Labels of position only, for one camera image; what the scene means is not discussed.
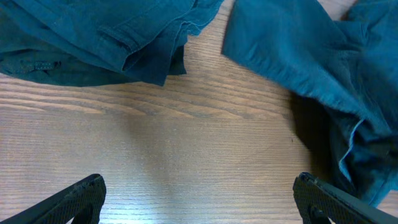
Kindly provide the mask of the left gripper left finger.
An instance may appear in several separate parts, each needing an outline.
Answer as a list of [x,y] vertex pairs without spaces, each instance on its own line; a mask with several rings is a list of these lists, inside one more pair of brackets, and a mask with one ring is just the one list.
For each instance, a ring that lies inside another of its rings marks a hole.
[[103,177],[91,174],[1,223],[97,224],[105,197],[106,185]]

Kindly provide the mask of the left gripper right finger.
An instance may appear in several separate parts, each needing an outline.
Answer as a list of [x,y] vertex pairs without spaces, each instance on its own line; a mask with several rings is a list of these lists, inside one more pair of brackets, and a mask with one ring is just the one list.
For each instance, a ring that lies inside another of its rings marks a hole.
[[397,224],[397,218],[302,172],[293,185],[294,200],[304,224]]

